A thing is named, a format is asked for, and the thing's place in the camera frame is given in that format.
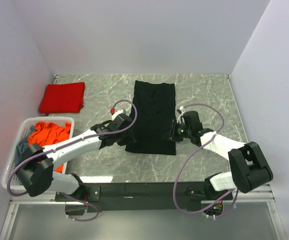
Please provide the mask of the black t shirt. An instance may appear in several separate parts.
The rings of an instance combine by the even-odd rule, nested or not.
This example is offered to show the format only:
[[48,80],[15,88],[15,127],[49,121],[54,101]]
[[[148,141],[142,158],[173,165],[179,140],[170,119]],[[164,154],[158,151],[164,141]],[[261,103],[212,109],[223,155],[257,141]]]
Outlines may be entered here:
[[135,142],[125,150],[134,154],[176,155],[176,143],[169,139],[175,117],[176,90],[173,83],[135,81],[132,103],[137,117],[131,127]]

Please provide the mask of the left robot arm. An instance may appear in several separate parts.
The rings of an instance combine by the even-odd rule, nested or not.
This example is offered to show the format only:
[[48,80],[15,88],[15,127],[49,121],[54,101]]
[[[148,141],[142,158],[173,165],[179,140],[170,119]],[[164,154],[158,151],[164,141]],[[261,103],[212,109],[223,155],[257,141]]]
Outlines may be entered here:
[[92,126],[87,131],[60,143],[40,147],[33,144],[25,151],[18,164],[16,176],[30,197],[46,191],[66,194],[79,201],[87,195],[87,187],[74,173],[62,174],[55,170],[88,152],[97,151],[113,144],[124,146],[134,140],[131,127],[135,120],[125,113],[114,114],[111,120]]

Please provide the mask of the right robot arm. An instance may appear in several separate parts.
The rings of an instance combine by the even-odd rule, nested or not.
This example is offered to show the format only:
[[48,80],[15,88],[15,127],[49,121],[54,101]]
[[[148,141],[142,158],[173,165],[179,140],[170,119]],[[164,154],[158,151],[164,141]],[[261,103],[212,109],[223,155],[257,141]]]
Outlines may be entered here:
[[230,170],[207,177],[202,190],[188,189],[190,195],[198,194],[215,200],[230,190],[244,194],[271,182],[274,174],[260,146],[244,143],[204,128],[197,111],[178,109],[179,117],[172,121],[169,139],[182,142],[189,139],[198,147],[213,152],[229,162]]

